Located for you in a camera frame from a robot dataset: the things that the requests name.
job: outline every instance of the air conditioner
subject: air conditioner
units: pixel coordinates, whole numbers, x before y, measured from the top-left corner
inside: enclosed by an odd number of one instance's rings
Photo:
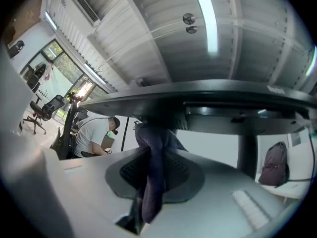
[[[65,0],[65,10],[85,36],[93,34],[100,23],[100,19],[86,0]]]

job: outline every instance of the trees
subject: trees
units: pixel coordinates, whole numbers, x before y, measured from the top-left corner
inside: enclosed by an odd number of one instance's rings
[[[52,60],[54,60],[54,66],[71,82],[74,83],[81,74],[81,70],[77,65],[69,58],[69,56],[63,52],[63,49],[57,42],[51,42],[46,46],[43,51]]]

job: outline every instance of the maroon backpack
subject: maroon backpack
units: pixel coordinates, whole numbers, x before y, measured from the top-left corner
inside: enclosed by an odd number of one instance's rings
[[[284,142],[278,142],[266,153],[259,182],[263,185],[281,186],[288,178],[286,145]]]

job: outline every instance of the ceiling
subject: ceiling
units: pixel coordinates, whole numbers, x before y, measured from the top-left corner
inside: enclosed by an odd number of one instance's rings
[[[86,0],[101,20],[80,31],[62,0],[47,11],[72,46],[114,91],[142,78],[148,85],[201,79],[236,79],[310,92],[314,44],[287,0],[212,0],[218,52],[207,51],[198,0]],[[183,15],[193,14],[189,34]]]

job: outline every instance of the person's arm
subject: person's arm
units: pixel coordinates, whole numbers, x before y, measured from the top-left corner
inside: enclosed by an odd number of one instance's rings
[[[94,142],[91,142],[91,150],[94,154],[96,155],[104,155],[104,154],[107,154],[102,148],[100,145],[94,143]]]
[[[51,77],[51,73],[52,73],[52,68],[50,66],[47,67],[47,74],[44,78],[45,81],[49,81],[50,77]]]

